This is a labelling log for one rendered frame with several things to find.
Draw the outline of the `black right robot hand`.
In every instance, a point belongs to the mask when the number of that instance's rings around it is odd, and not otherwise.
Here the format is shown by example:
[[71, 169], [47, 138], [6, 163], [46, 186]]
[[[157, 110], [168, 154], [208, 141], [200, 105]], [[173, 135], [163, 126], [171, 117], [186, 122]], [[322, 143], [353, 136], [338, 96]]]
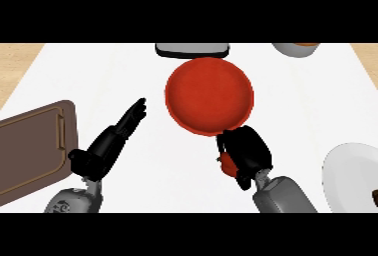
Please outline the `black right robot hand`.
[[228, 152], [238, 167], [235, 180], [242, 190], [251, 188], [251, 181], [262, 170], [272, 170], [269, 147], [250, 126], [225, 130], [216, 137], [219, 153]]

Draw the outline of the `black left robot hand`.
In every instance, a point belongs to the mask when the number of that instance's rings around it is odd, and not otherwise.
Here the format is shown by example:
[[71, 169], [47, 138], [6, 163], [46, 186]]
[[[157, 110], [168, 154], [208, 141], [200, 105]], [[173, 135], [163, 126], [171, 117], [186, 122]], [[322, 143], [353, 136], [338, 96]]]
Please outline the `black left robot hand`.
[[74, 149], [68, 158], [71, 160], [71, 171], [96, 182], [106, 176], [126, 141], [129, 140], [142, 119], [146, 117], [146, 99], [140, 98], [126, 111], [120, 121], [111, 125], [86, 150]]

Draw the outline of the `red bell pepper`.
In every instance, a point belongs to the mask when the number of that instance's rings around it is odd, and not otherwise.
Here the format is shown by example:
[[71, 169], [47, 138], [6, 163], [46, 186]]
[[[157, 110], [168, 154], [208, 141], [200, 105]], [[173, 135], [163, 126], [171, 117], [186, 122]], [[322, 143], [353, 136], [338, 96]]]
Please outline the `red bell pepper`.
[[236, 177], [238, 167], [233, 163], [233, 160], [228, 152], [220, 153], [220, 157], [217, 158], [217, 161], [220, 162], [220, 168], [223, 173], [231, 177]]

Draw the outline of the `red bowl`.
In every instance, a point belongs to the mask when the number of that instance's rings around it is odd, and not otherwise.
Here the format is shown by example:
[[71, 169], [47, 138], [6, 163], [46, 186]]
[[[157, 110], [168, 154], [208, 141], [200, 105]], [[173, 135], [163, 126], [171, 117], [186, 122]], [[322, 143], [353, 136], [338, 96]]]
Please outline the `red bowl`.
[[167, 80], [166, 106], [177, 124], [194, 134], [216, 136], [236, 129], [254, 107], [244, 71], [219, 58], [185, 62]]

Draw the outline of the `white plate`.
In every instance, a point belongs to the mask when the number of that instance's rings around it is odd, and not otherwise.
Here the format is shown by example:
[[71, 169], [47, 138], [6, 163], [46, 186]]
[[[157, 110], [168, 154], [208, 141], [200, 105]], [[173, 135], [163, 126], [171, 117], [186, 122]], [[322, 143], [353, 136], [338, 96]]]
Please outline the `white plate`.
[[378, 149], [362, 143], [338, 145], [324, 161], [322, 185], [334, 213], [378, 213]]

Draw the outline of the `brown cutting board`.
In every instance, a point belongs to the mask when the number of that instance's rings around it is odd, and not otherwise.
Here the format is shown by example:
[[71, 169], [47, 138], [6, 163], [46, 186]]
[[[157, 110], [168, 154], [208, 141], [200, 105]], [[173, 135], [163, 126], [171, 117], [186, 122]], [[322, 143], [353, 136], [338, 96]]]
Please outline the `brown cutting board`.
[[0, 121], [0, 207], [71, 175], [75, 105], [62, 100]]

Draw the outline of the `white cup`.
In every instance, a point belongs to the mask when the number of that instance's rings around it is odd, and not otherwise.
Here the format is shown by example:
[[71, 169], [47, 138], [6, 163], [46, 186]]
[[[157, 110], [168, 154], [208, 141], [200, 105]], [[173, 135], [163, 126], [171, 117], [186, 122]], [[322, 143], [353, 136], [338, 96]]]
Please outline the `white cup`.
[[313, 54], [319, 44], [275, 43], [273, 47], [284, 55], [295, 58], [304, 58]]

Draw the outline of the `grey and black appliance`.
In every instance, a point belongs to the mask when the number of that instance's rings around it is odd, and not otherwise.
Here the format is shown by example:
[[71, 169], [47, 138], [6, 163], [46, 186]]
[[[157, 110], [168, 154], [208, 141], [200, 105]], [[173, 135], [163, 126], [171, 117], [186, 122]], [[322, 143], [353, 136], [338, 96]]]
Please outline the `grey and black appliance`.
[[163, 57], [194, 59], [201, 57], [225, 58], [229, 54], [228, 43], [157, 43], [155, 51]]

